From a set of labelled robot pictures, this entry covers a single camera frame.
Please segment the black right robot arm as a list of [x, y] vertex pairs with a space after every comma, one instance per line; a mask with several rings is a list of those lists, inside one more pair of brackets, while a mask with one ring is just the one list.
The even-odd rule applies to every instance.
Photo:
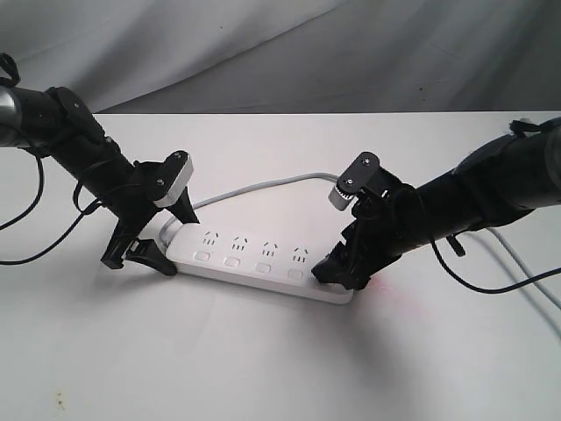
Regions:
[[329, 195], [354, 220], [343, 239], [311, 269], [323, 284], [361, 290], [373, 274], [403, 254], [446, 239], [462, 256], [463, 232], [510, 225], [560, 203], [560, 120], [540, 125], [514, 120], [510, 132], [455, 168], [414, 188], [384, 169], [371, 152], [359, 154]]

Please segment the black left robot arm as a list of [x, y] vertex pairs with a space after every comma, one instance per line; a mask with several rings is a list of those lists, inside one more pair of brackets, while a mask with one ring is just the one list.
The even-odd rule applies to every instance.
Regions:
[[140, 239], [139, 234], [163, 210], [183, 224], [197, 223], [188, 196], [191, 155], [179, 150], [162, 162], [128, 161], [72, 90], [19, 87], [18, 67], [8, 54], [1, 55], [1, 69], [1, 146], [25, 150], [38, 163], [51, 157], [66, 169], [76, 180], [73, 202], [79, 202], [83, 189], [94, 197], [78, 210], [81, 218], [101, 207], [117, 218], [101, 257], [107, 268], [120, 269], [128, 260], [176, 275], [175, 264], [155, 240]]

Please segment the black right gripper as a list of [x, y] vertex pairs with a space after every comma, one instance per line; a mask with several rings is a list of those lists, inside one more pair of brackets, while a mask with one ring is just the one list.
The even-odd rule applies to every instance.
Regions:
[[424, 192], [360, 195], [342, 240], [311, 269], [322, 284], [362, 290], [373, 274], [434, 238], [434, 200]]

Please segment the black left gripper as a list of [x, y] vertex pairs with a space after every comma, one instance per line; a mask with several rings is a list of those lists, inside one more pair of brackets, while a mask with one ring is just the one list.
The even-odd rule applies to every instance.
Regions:
[[[121, 268], [125, 259], [149, 267], [162, 275], [178, 274], [175, 264], [161, 252], [154, 239], [137, 239], [160, 211], [153, 202], [141, 196], [119, 195], [111, 202], [105, 203], [105, 206], [118, 219], [101, 258], [106, 267]], [[182, 224], [199, 223], [188, 195], [188, 187], [182, 190], [177, 201], [168, 206], [167, 210]]]

